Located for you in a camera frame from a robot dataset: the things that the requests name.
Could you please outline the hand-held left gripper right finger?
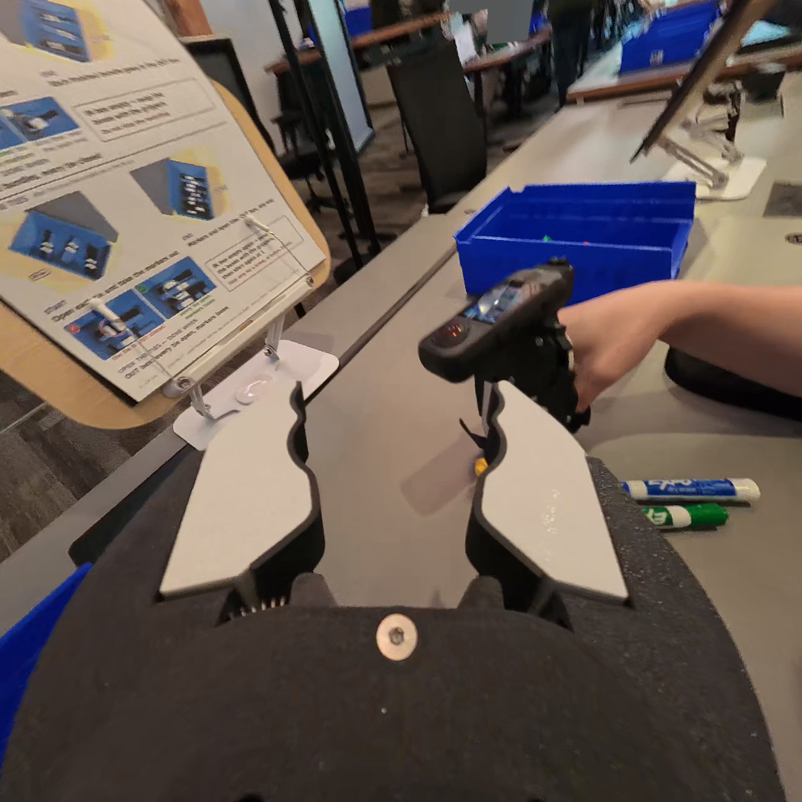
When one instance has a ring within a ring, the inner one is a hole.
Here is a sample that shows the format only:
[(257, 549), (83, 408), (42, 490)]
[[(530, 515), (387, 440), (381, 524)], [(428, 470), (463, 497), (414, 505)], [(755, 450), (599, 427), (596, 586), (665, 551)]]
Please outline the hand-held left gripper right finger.
[(624, 603), (629, 596), (586, 453), (553, 416), (508, 381), (489, 393), (487, 456), (472, 518), (557, 588)]

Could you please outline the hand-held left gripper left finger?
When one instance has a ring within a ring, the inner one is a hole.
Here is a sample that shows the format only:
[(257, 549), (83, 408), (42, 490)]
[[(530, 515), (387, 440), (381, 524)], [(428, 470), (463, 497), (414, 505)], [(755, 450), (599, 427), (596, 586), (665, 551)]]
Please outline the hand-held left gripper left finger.
[(277, 383), (233, 415), (202, 456), (160, 584), (162, 596), (235, 588), (261, 596), (266, 561), (321, 523), (306, 461), (301, 383)]

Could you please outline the blue dry-erase marker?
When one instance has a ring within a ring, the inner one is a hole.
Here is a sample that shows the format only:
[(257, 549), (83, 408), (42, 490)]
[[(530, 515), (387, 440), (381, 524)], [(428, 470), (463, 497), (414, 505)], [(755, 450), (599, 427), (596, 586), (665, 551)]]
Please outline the blue dry-erase marker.
[(757, 483), (748, 478), (626, 480), (621, 486), (634, 500), (649, 502), (750, 504), (761, 499)]

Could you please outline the green dry-erase marker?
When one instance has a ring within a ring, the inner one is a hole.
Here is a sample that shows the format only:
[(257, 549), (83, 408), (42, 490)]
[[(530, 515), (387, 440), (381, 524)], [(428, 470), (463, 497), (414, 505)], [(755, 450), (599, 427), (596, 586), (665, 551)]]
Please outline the green dry-erase marker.
[(717, 530), (729, 520), (727, 509), (717, 504), (642, 506), (640, 510), (654, 526), (670, 531)]

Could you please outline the person's right forearm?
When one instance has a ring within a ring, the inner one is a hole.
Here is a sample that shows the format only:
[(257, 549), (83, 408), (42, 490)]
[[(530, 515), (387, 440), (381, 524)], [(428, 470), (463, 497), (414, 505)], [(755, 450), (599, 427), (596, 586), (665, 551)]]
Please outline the person's right forearm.
[(688, 356), (801, 396), (801, 287), (672, 282), (657, 291), (658, 338)]

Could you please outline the person's right hand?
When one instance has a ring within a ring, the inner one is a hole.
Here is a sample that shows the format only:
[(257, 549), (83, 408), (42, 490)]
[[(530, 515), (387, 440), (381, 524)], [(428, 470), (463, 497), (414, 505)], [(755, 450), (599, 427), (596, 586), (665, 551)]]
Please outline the person's right hand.
[(659, 285), (650, 283), (596, 297), (560, 310), (573, 347), (579, 412), (634, 369), (660, 338)]

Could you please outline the blue plastic bin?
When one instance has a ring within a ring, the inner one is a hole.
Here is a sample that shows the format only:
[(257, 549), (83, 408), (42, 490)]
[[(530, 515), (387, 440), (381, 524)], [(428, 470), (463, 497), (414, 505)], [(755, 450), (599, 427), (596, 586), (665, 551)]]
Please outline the blue plastic bin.
[(1, 760), (30, 675), (65, 607), (91, 567), (91, 563), (77, 567), (1, 637)]
[(507, 188), (455, 233), (465, 290), (483, 294), (554, 258), (574, 269), (570, 304), (676, 279), (695, 202), (690, 181)]
[(619, 75), (695, 61), (721, 14), (718, 1), (664, 5), (623, 39)]

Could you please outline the black padded wrist rest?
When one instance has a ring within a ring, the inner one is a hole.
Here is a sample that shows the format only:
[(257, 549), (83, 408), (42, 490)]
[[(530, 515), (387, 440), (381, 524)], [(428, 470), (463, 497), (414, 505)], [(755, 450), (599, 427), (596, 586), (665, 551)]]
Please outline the black padded wrist rest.
[(670, 347), (664, 372), (674, 384), (728, 406), (801, 422), (801, 398), (737, 376)]

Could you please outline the black office chair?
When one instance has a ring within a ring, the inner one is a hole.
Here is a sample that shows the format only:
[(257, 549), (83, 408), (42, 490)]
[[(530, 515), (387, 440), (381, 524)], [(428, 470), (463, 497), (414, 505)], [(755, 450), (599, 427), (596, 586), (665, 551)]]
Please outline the black office chair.
[(445, 214), (487, 175), (485, 128), (456, 44), (444, 40), (386, 69), (416, 154), (427, 212)]

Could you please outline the wooden display board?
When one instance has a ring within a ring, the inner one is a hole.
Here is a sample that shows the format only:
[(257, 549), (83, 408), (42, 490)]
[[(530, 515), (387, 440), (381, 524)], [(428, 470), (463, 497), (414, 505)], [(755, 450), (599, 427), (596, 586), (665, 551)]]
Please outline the wooden display board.
[(78, 424), (109, 430), (144, 426), (165, 416), (183, 398), (190, 398), (201, 415), (207, 414), (201, 385), (259, 339), (262, 340), (261, 348), (276, 356), (280, 330), (289, 309), (321, 289), (330, 276), (332, 260), (326, 238), (266, 139), (233, 93), (216, 81), (211, 85), (233, 115), (300, 226), (322, 250), (323, 259), (277, 300), (260, 308), (255, 316), (237, 326), (231, 335), (177, 378), (170, 378), (163, 388), (134, 405), (128, 404), (115, 393), (115, 387), (102, 383), (84, 364), (57, 347), (2, 302), (2, 373)]

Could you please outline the wooden-edged background table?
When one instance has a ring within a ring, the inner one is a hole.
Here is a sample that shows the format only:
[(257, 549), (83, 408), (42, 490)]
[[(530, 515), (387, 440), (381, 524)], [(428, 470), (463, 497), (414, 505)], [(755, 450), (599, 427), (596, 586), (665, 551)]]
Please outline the wooden-edged background table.
[[(616, 46), (592, 65), (569, 88), (566, 96), (567, 104), (593, 103), (670, 89), (680, 83), (693, 66), (691, 62), (686, 62), (621, 74), (619, 72), (621, 50), (620, 46)], [(717, 79), (747, 75), (764, 63), (782, 64), (789, 71), (799, 71), (801, 44), (731, 55), (718, 71)]]

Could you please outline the white standing panel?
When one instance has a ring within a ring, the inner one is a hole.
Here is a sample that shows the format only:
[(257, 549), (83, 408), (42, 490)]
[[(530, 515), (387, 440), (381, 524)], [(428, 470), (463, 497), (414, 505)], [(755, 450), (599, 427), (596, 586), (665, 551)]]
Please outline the white standing panel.
[(333, 86), (334, 105), (355, 155), (360, 156), (376, 131), (346, 26), (345, 6), (339, 1), (301, 1), (297, 5), (302, 30), (325, 61), (323, 70)]

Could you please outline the dark display board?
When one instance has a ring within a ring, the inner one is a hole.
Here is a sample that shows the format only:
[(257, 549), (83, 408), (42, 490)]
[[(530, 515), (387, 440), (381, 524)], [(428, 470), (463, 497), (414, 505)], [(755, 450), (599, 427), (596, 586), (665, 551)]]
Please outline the dark display board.
[(667, 105), (630, 158), (630, 163), (650, 151), (672, 132), (701, 102), (709, 85), (718, 81), (727, 59), (735, 53), (751, 27), (767, 13), (774, 1), (733, 1), (693, 66), (671, 95)]

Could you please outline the printed instruction sheet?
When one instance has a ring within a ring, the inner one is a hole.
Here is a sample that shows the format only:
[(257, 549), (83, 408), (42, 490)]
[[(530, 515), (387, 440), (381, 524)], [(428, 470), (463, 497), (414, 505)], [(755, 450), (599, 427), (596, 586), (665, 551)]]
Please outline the printed instruction sheet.
[(146, 2), (2, 2), (2, 301), (132, 403), (325, 255)]

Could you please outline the black framed screen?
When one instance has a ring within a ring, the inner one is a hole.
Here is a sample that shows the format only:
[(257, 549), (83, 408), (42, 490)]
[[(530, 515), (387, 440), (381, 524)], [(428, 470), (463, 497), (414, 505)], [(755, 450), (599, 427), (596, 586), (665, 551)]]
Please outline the black framed screen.
[(258, 114), (233, 41), (216, 35), (182, 36), (179, 40), (207, 77), (225, 87), (239, 101), (266, 144), (275, 152), (273, 139)]

